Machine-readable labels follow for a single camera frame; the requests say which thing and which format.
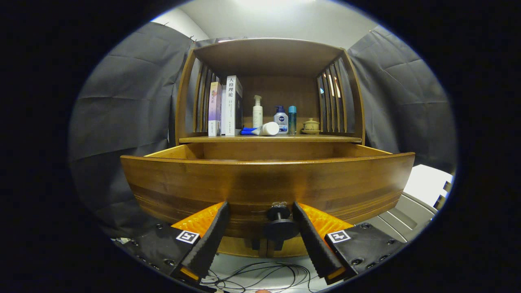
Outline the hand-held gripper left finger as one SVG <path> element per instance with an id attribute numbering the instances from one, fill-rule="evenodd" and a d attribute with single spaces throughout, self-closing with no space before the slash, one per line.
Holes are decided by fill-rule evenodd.
<path id="1" fill-rule="evenodd" d="M 208 275 L 229 219 L 229 203 L 220 202 L 177 224 L 159 224 L 141 236 L 120 241 L 120 247 L 162 274 L 199 283 Z"/>

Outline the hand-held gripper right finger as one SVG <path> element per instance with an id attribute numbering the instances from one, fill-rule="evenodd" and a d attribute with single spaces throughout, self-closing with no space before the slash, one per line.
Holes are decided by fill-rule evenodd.
<path id="1" fill-rule="evenodd" d="M 318 277 L 327 285 L 362 274 L 405 246 L 370 223 L 349 224 L 303 203 L 294 202 L 293 219 Z"/>

